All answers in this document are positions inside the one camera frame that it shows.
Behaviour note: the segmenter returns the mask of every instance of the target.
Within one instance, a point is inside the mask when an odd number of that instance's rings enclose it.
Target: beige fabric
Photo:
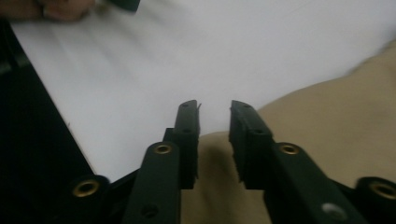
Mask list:
[[[350,187],[370,175],[396,182],[396,42],[349,76],[259,113],[277,142],[304,148],[330,178]],[[262,192],[238,183],[227,133],[201,137],[199,156],[200,179],[182,193],[182,223],[270,223]]]

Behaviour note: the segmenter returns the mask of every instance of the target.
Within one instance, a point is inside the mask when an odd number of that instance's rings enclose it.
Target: white paper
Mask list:
[[[135,15],[13,29],[92,169],[114,181],[185,101],[202,103],[202,134],[226,131],[231,100],[259,108],[347,74],[396,36],[396,1],[142,0]]]

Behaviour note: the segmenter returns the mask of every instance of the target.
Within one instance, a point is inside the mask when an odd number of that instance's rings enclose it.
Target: brass screw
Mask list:
[[[289,155],[295,155],[300,151],[299,148],[290,145],[281,146],[280,150]]]
[[[154,149],[155,153],[166,154],[172,151],[172,148],[167,145],[160,145]]]
[[[383,198],[396,200],[396,189],[388,184],[375,181],[370,184],[370,189]]]
[[[99,190],[99,183],[94,179],[88,179],[76,185],[73,189],[73,195],[78,198],[84,198],[93,195],[97,190]]]

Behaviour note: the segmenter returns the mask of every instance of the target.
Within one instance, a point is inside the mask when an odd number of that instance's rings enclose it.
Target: black surface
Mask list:
[[[180,151],[170,142],[151,145],[137,173],[122,224],[177,224]]]
[[[180,149],[180,185],[193,189],[198,176],[199,106],[191,100],[178,107],[175,128],[166,129],[164,142],[175,143]]]
[[[0,76],[0,223],[40,223],[62,189],[92,170],[9,25],[1,27],[12,69]]]

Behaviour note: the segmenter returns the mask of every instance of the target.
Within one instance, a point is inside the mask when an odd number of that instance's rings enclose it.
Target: human hand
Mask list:
[[[45,17],[57,21],[76,21],[94,4],[94,0],[0,0],[0,17],[16,20]]]
[[[95,0],[39,0],[43,16],[58,21],[76,21],[87,14]]]

